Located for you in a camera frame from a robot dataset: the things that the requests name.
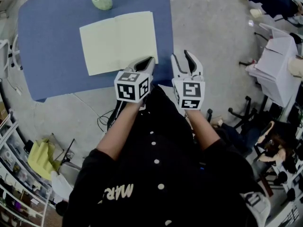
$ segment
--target person sitting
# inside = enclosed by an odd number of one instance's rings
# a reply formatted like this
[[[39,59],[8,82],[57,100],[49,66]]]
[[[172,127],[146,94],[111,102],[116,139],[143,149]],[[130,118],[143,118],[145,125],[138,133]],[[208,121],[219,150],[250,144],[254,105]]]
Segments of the person sitting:
[[[264,136],[260,137],[260,143],[265,140]],[[263,162],[284,162],[293,154],[293,150],[287,146],[277,134],[273,134],[270,140],[264,146],[265,152],[259,156],[258,160]]]
[[[259,161],[285,161],[293,152],[289,146],[293,144],[296,128],[283,122],[270,121],[267,123],[268,118],[267,113],[256,115],[248,123],[249,130],[244,130],[245,132],[242,134],[238,133],[234,127],[225,124],[221,117],[214,118],[211,124],[225,130],[229,141],[244,157],[249,155],[252,152],[251,149],[258,144],[265,150],[258,158]]]
[[[272,18],[277,15],[292,23],[293,25],[303,25],[303,0],[247,0],[254,3],[261,3],[262,10],[251,9],[250,13],[254,18],[262,17],[265,13]]]

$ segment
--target green cup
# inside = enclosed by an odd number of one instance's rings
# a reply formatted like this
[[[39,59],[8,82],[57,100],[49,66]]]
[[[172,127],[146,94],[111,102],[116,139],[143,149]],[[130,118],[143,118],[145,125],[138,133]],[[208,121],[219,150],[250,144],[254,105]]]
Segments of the green cup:
[[[113,7],[112,0],[92,0],[92,2],[100,10],[110,10]]]

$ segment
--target yellow paper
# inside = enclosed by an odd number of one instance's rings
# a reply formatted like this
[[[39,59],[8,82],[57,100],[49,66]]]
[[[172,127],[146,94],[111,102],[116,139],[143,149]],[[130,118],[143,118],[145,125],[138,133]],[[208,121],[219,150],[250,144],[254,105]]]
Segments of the yellow paper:
[[[105,19],[80,28],[89,75],[122,70],[138,58],[152,56],[158,63],[152,12]]]

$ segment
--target concrete floor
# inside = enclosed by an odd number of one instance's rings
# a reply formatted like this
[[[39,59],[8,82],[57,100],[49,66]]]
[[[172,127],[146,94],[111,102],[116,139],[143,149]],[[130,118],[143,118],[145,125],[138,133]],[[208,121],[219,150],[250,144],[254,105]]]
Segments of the concrete floor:
[[[0,39],[12,39],[18,32],[18,9],[25,1],[18,0],[11,6]],[[207,109],[212,108],[214,116],[222,115],[231,122],[234,118],[227,109],[242,110],[246,95],[260,104],[261,90],[255,87],[254,79],[245,69],[238,66],[239,60],[247,61],[257,56],[254,28],[248,24],[252,19],[249,3],[239,0],[171,0],[171,12],[175,54],[181,63],[186,63],[183,50],[187,49],[204,66],[206,90],[202,112],[206,114]],[[267,17],[265,22],[274,24]],[[294,30],[284,21],[277,22],[276,27]],[[113,87],[76,93],[85,103],[75,95],[62,95],[41,104],[31,99],[22,71],[10,68],[9,81],[23,93],[20,96],[6,79],[3,81],[6,98],[25,138],[35,140],[54,133],[63,148],[75,138],[72,150],[79,156],[95,148],[102,137],[97,115],[114,109],[116,104]],[[165,90],[175,101],[171,88]]]

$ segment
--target desk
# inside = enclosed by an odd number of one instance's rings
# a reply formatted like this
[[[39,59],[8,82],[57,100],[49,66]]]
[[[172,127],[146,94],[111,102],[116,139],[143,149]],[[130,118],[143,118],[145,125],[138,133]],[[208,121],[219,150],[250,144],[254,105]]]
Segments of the desk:
[[[159,64],[154,82],[171,85],[173,37],[170,0],[113,0],[101,11],[91,0],[28,0],[19,11],[19,48],[32,99],[111,87],[117,72],[89,76],[79,28],[125,13],[154,15]]]

